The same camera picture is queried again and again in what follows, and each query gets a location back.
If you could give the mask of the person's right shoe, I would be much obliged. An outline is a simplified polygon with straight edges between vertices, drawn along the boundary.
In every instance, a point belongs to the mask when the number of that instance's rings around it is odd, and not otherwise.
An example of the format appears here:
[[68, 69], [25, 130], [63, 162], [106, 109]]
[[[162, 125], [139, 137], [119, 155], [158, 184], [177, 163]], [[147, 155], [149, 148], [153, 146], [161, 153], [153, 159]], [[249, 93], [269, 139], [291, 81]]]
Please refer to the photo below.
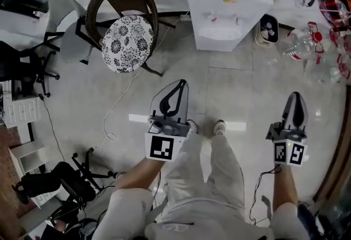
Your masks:
[[223, 120], [218, 120], [214, 125], [213, 135], [225, 135], [227, 130], [227, 125]]

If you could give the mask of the white trash bin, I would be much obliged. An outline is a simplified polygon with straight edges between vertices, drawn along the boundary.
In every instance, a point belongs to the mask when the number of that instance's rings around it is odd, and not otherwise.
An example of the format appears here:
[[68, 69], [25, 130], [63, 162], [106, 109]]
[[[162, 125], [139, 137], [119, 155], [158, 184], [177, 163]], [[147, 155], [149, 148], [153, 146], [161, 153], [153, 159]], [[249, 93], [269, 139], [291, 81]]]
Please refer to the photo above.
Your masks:
[[279, 23], [271, 15], [264, 14], [254, 27], [254, 41], [257, 45], [270, 48], [279, 40]]

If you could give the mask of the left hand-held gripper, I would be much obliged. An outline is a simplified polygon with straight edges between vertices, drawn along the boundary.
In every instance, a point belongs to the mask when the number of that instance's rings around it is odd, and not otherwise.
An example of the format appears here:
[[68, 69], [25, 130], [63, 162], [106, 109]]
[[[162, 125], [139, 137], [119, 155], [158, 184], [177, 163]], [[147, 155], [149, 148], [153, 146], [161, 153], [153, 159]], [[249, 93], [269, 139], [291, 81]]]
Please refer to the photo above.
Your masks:
[[188, 97], [189, 86], [185, 79], [166, 85], [153, 97], [149, 130], [145, 133], [146, 158], [175, 161], [190, 130], [186, 122]]

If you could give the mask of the low white shelf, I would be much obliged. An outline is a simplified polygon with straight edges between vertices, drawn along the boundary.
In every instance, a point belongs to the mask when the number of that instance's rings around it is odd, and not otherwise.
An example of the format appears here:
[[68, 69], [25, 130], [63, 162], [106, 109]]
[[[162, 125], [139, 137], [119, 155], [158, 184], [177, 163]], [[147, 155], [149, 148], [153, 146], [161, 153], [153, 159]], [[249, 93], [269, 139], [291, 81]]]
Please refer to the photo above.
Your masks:
[[46, 147], [38, 141], [10, 148], [9, 154], [19, 178], [48, 162]]

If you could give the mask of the person's white shirt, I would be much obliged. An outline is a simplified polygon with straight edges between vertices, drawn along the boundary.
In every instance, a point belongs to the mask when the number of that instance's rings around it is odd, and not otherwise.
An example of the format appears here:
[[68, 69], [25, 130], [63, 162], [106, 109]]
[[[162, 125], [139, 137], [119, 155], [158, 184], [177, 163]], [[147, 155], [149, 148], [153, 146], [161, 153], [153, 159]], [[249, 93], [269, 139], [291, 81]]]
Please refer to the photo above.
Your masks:
[[151, 192], [141, 188], [116, 190], [92, 240], [310, 240], [291, 203], [281, 205], [269, 227], [246, 223], [224, 202], [191, 198], [177, 202], [161, 222], [147, 223]]

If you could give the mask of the person's right forearm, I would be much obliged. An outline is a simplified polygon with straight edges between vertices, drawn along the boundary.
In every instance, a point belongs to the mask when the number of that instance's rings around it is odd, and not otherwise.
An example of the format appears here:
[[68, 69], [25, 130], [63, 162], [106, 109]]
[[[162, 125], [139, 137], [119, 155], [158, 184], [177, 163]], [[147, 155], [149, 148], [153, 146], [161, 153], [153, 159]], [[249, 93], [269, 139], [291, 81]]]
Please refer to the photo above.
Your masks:
[[291, 167], [278, 165], [274, 174], [273, 211], [285, 203], [297, 205], [297, 190]]

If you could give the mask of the grey chair with black frame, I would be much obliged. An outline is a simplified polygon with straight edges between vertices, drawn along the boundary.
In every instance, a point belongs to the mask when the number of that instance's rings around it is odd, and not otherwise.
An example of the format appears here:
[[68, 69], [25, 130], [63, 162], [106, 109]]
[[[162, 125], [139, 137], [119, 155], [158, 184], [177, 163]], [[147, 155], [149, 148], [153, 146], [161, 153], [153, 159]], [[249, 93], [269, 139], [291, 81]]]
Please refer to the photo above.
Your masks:
[[[43, 44], [60, 53], [66, 62], [88, 64], [93, 46], [81, 29], [86, 10], [76, 0], [48, 0], [48, 8], [49, 18]], [[76, 21], [65, 31], [59, 31], [59, 25], [70, 13], [76, 14]]]

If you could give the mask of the person's left forearm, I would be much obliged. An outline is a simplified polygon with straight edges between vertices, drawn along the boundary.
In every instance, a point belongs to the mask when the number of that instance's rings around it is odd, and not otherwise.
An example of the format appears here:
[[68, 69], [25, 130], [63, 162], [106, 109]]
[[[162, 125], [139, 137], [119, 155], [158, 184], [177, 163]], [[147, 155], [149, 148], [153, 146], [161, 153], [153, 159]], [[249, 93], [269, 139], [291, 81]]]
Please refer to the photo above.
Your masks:
[[142, 188], [148, 190], [165, 161], [144, 158], [117, 181], [115, 190]]

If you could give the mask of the black mesh office chair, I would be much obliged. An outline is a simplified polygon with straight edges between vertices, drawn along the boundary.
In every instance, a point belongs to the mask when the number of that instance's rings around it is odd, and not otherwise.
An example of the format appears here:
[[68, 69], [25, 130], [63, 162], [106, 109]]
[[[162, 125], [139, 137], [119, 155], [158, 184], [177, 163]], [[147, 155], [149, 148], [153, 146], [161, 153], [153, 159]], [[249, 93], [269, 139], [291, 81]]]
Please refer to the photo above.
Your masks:
[[22, 204], [28, 204], [29, 198], [55, 192], [62, 187], [69, 194], [69, 201], [76, 201], [79, 208], [84, 207], [97, 196], [95, 190], [99, 192], [103, 190], [95, 182], [96, 178], [117, 177], [117, 173], [111, 170], [105, 175], [91, 172], [89, 156], [93, 152], [93, 148], [86, 151], [83, 163], [78, 162], [77, 153], [72, 155], [72, 160], [77, 166], [76, 170], [67, 162], [59, 162], [51, 172], [24, 175], [16, 185], [12, 186], [17, 199]]

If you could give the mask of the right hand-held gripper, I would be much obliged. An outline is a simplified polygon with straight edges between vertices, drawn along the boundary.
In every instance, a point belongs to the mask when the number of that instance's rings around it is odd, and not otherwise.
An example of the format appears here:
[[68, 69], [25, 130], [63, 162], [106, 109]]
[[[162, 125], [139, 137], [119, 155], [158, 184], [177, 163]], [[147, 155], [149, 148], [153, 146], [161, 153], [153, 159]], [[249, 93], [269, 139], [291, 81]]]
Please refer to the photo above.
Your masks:
[[299, 92], [293, 92], [285, 105], [282, 123], [272, 123], [266, 135], [273, 143], [273, 160], [278, 165], [301, 167], [308, 146], [304, 132], [308, 121], [305, 101]]

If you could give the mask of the floral round seat cushion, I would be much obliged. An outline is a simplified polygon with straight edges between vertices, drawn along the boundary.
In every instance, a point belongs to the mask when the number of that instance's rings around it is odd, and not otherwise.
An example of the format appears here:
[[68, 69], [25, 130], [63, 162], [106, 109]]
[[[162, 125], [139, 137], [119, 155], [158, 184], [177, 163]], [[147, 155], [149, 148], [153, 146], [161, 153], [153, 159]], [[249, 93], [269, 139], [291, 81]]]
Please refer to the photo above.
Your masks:
[[129, 73], [140, 68], [150, 55], [153, 34], [151, 24], [140, 15], [117, 19], [102, 39], [104, 63], [117, 73]]

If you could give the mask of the red and orange bag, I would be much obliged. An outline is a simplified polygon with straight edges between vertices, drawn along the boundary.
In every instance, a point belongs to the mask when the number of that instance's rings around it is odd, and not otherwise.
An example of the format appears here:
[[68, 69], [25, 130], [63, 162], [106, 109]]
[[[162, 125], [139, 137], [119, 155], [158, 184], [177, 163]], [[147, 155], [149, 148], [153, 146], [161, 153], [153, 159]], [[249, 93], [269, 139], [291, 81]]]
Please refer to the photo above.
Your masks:
[[340, 0], [323, 0], [319, 9], [331, 25], [344, 27], [350, 25], [351, 12]]

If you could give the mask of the person's grey trousers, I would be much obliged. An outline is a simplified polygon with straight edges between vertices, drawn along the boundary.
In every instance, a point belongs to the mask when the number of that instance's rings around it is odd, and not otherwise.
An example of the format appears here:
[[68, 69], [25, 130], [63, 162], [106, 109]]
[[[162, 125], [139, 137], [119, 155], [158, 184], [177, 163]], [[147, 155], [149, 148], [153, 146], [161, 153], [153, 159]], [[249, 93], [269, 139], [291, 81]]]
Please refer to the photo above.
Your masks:
[[206, 181], [200, 163], [202, 142], [201, 136], [189, 135], [166, 175], [169, 210], [191, 204], [204, 209], [213, 204], [220, 210], [228, 208], [230, 213], [244, 220], [244, 178], [228, 140], [221, 134], [212, 137], [211, 173]]

